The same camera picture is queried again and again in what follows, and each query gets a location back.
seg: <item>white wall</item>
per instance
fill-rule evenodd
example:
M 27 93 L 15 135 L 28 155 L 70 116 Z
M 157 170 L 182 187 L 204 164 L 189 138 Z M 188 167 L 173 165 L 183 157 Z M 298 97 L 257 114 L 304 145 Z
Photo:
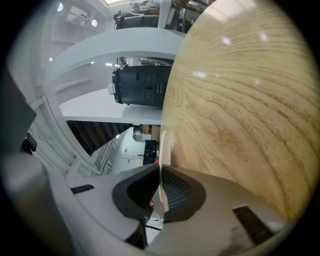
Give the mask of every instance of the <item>white wall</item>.
M 141 166 L 143 157 L 133 157 L 137 153 L 144 154 L 145 142 L 137 142 L 132 138 L 134 128 L 131 127 L 118 137 L 118 148 L 114 154 L 110 154 L 109 159 L 112 163 L 112 173 L 127 171 Z M 128 149 L 128 156 L 123 153 L 123 149 Z
M 110 23 L 109 20 L 90 6 L 89 2 L 85 0 L 65 0 L 62 1 L 62 4 L 63 9 L 61 11 L 56 11 L 56 8 L 50 10 L 55 16 L 55 21 L 52 24 L 53 28 L 48 55 L 53 60 L 74 44 L 110 29 L 110 26 L 108 26 Z M 72 5 L 85 11 L 89 18 L 95 19 L 97 26 L 93 27 L 91 20 L 86 21 L 84 26 L 68 21 L 67 16 Z M 93 59 L 92 61 L 94 61 L 94 64 L 77 67 L 49 82 L 51 86 L 56 88 L 71 85 L 63 90 L 57 91 L 56 96 L 59 104 L 78 96 L 107 88 L 107 85 L 112 83 L 112 72 L 115 67 L 106 67 L 105 63 L 116 64 L 116 60 Z

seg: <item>black container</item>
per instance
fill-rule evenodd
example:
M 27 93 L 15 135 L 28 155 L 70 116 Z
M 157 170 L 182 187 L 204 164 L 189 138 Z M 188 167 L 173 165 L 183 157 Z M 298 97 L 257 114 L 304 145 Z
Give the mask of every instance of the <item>black container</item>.
M 157 28 L 159 16 L 157 15 L 144 15 L 132 17 L 118 17 L 115 25 L 116 30 L 128 28 Z
M 120 104 L 162 107 L 171 66 L 125 66 L 112 73 L 114 99 Z

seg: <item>white shelf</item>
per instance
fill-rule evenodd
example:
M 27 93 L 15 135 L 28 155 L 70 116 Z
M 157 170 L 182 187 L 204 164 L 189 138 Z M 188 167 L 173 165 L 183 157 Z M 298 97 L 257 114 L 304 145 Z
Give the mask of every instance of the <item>white shelf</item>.
M 62 84 L 62 85 L 59 85 L 55 88 L 55 91 L 56 92 L 60 92 L 66 88 L 69 88 L 69 87 L 72 87 L 72 86 L 76 86 L 76 85 L 80 85 L 80 84 L 83 84 L 83 83 L 88 83 L 88 82 L 91 82 L 92 79 L 91 78 L 84 78 L 84 79 L 80 79 L 80 80 L 74 80 L 74 81 L 71 81 L 71 82 L 67 82 L 65 84 Z
M 96 90 L 60 105 L 65 120 L 160 125 L 162 109 L 116 103 L 107 89 Z
M 63 40 L 63 39 L 52 39 L 51 42 L 52 43 L 71 44 L 71 45 L 75 45 L 75 44 L 79 43 L 79 42 L 76 42 L 76 41 Z

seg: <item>black rubber pad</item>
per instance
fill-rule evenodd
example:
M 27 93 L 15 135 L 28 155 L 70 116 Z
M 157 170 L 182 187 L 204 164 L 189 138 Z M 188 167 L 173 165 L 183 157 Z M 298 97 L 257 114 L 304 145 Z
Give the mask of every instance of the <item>black rubber pad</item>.
M 269 228 L 247 205 L 232 210 L 256 246 L 273 236 Z
M 81 192 L 85 192 L 85 191 L 88 191 L 88 190 L 92 190 L 94 189 L 95 187 L 92 186 L 91 184 L 86 184 L 86 185 L 82 185 L 82 186 L 76 186 L 76 187 L 72 187 L 70 188 L 72 193 L 74 194 L 78 194 L 78 193 L 81 193 Z
M 206 190 L 199 181 L 170 166 L 162 169 L 162 188 L 169 207 L 164 213 L 164 223 L 189 219 L 206 200 Z

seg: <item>black trash can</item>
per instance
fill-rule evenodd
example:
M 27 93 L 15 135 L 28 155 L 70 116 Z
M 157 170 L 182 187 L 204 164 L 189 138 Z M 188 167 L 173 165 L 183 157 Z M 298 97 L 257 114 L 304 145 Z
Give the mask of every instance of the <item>black trash can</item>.
M 157 15 L 131 16 L 131 17 L 121 16 L 116 19 L 115 29 L 121 30 L 121 29 L 129 29 L 129 28 L 157 28 L 158 22 L 159 22 L 159 16 Z
M 114 99 L 120 104 L 162 107 L 171 66 L 124 66 L 112 73 Z

